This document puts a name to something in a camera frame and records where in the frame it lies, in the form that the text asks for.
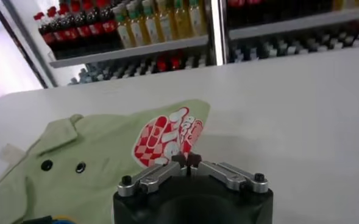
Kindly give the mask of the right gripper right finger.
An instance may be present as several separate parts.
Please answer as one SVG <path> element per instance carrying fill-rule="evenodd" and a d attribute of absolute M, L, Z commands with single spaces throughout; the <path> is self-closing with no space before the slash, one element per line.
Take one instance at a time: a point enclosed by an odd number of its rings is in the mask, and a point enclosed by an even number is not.
<path fill-rule="evenodd" d="M 269 190 L 269 182 L 262 173 L 249 173 L 228 163 L 212 163 L 202 160 L 198 154 L 190 153 L 187 165 L 192 176 L 212 177 L 233 191 L 249 189 L 258 194 Z"/>

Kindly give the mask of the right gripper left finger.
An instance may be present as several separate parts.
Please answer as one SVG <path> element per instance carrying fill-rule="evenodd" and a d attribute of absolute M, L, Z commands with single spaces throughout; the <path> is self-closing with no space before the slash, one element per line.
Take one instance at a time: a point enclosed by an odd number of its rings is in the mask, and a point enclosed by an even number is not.
<path fill-rule="evenodd" d="M 159 190 L 161 184 L 171 177 L 178 177 L 187 173 L 187 159 L 185 155 L 174 155 L 168 164 L 155 164 L 140 173 L 123 176 L 117 187 L 121 197 L 134 196 L 139 190 L 151 194 Z"/>

